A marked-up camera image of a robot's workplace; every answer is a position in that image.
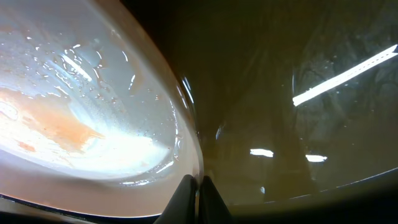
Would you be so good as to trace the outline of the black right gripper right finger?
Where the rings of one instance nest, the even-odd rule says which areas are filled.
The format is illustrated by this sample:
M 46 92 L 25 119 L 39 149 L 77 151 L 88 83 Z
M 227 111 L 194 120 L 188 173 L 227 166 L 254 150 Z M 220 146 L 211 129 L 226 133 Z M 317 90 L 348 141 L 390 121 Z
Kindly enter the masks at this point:
M 233 218 L 209 176 L 203 177 L 199 193 L 200 224 L 233 224 Z

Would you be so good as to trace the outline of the pale grey plate bottom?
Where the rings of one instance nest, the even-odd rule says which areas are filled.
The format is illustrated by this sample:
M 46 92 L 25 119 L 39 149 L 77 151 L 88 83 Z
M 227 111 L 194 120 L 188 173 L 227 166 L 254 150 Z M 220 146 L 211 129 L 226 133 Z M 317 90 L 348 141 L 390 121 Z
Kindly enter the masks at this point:
M 1 195 L 161 214 L 203 158 L 183 87 L 120 1 L 1 0 Z

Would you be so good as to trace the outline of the black round tray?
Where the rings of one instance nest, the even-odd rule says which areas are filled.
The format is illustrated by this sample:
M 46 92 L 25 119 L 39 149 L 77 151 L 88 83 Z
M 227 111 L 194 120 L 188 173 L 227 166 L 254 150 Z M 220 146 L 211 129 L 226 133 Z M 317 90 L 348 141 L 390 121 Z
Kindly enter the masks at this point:
M 397 222 L 396 1 L 120 2 L 183 87 L 233 223 Z M 26 223 L 162 214 L 1 205 Z

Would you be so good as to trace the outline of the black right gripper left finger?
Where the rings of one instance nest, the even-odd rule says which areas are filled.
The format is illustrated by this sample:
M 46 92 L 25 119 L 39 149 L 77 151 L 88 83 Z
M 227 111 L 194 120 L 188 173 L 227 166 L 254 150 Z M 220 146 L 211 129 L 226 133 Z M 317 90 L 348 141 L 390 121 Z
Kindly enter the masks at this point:
M 196 191 L 196 179 L 185 175 L 154 224 L 194 224 Z

